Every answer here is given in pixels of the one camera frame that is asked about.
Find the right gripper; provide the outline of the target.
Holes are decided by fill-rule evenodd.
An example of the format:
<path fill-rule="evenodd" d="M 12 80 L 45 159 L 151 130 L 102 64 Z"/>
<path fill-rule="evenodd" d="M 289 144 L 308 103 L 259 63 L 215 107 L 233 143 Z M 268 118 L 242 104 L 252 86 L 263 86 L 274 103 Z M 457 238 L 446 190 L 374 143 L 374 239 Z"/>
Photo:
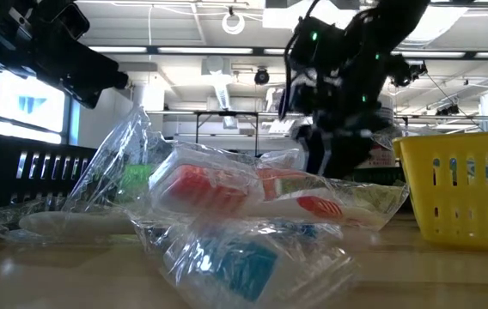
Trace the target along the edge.
<path fill-rule="evenodd" d="M 323 75 L 315 70 L 290 71 L 279 103 L 278 116 L 296 112 L 311 121 L 290 132 L 302 139 L 305 171 L 322 176 L 335 143 L 334 177 L 344 177 L 366 161 L 373 147 L 369 137 L 392 126 L 379 100 L 390 75 L 385 70 L 338 70 Z"/>

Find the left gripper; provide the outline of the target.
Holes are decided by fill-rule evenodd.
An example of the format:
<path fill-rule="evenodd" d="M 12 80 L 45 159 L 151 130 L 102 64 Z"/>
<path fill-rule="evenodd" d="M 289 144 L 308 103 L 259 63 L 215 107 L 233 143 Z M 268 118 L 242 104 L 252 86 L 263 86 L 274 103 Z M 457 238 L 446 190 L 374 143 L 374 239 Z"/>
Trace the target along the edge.
<path fill-rule="evenodd" d="M 118 86 L 118 64 L 74 40 L 36 43 L 33 65 L 40 81 L 87 108 L 97 106 L 104 89 Z"/>

